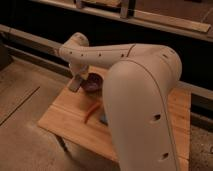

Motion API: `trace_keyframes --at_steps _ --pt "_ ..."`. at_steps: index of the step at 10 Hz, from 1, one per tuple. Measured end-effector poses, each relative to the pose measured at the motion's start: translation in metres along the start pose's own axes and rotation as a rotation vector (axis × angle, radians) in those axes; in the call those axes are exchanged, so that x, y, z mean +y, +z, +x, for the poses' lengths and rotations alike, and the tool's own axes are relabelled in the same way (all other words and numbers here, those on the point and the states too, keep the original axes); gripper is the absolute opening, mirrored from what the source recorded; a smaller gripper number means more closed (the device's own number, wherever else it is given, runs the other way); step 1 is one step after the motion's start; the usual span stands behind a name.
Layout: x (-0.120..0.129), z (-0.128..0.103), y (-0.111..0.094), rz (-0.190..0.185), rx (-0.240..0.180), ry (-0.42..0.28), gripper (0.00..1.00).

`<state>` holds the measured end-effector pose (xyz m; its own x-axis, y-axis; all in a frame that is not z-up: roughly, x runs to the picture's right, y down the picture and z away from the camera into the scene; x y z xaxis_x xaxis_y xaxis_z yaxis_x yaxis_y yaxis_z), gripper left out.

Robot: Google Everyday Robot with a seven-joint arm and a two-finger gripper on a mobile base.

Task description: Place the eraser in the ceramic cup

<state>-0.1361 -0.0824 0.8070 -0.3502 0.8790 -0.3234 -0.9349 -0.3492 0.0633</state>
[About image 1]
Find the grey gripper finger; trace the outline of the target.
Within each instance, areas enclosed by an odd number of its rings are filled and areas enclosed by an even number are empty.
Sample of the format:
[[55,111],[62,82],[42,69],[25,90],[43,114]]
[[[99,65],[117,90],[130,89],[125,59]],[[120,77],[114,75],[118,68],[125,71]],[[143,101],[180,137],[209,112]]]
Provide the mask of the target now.
[[84,79],[81,76],[79,76],[79,75],[75,76],[71,80],[71,83],[68,86],[69,90],[72,92],[77,92],[83,81],[84,81]]

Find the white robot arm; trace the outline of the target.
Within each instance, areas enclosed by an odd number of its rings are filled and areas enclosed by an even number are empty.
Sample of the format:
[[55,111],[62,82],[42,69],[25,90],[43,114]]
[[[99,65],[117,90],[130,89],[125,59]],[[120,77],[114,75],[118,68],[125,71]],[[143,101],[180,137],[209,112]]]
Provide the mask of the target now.
[[108,70],[102,89],[104,111],[121,171],[180,171],[168,94],[182,72],[178,54],[155,44],[91,46],[77,32],[60,48],[77,91],[88,68]]

